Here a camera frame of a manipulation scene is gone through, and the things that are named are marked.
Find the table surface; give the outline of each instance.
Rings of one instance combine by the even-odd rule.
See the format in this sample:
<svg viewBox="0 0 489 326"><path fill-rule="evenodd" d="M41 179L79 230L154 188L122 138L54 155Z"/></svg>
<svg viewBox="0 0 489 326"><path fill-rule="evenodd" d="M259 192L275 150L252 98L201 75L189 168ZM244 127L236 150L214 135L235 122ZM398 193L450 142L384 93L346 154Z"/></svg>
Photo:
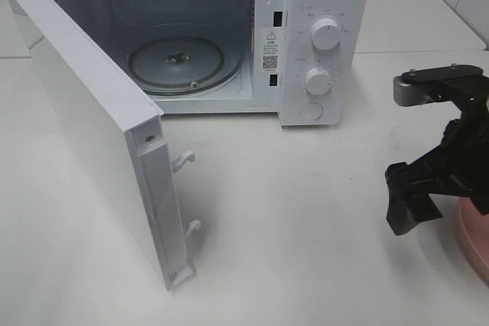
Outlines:
<svg viewBox="0 0 489 326"><path fill-rule="evenodd" d="M197 275L169 293L65 141L32 61L0 59L0 323L486 325L489 289L456 243L455 200L436 197L445 219L396 237L384 170L434 147L458 115L396 106L393 76L489 69L487 55L358 53L332 127L165 117L172 156L196 153L176 175L183 220L202 221Z"/></svg>
<svg viewBox="0 0 489 326"><path fill-rule="evenodd" d="M0 57L29 56L0 0ZM367 0L358 53L484 50L485 43L443 0Z"/></svg>

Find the timer knob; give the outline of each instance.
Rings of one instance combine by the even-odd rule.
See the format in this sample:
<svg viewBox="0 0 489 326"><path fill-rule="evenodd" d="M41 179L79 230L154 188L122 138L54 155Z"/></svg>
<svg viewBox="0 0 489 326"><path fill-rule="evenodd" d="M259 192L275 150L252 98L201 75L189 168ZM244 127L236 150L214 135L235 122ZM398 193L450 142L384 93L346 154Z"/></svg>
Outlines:
<svg viewBox="0 0 489 326"><path fill-rule="evenodd" d="M338 22L330 17L324 17L314 22L311 27L311 40L320 50L330 50L335 47L342 35Z"/></svg>
<svg viewBox="0 0 489 326"><path fill-rule="evenodd" d="M304 82L311 95L324 95L331 88L333 78L324 68L312 68L307 71Z"/></svg>

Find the qr code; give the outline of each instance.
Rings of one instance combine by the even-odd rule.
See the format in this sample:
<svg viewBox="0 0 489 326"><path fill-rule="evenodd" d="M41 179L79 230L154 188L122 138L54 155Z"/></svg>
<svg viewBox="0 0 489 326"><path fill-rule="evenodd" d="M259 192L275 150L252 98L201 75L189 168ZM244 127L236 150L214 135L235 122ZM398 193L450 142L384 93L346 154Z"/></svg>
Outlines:
<svg viewBox="0 0 489 326"><path fill-rule="evenodd" d="M276 69L278 67L278 56L263 56L263 69Z"/></svg>

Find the screw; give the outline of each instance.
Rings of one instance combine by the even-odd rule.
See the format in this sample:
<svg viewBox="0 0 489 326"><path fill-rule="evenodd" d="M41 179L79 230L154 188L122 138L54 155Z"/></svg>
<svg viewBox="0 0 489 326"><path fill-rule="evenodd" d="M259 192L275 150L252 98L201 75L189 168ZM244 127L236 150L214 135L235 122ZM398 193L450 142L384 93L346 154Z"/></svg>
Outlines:
<svg viewBox="0 0 489 326"><path fill-rule="evenodd" d="M150 135L146 139L144 139L144 142L146 144L152 144L156 140L156 137L154 135Z"/></svg>

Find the control panel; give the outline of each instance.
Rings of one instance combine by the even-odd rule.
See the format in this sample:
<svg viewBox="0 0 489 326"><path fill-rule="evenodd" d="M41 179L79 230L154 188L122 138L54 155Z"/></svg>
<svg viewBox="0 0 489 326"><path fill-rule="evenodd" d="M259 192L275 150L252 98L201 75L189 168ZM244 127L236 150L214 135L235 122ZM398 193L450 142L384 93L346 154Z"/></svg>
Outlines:
<svg viewBox="0 0 489 326"><path fill-rule="evenodd" d="M366 0L293 0L287 23L282 125L336 124Z"/></svg>

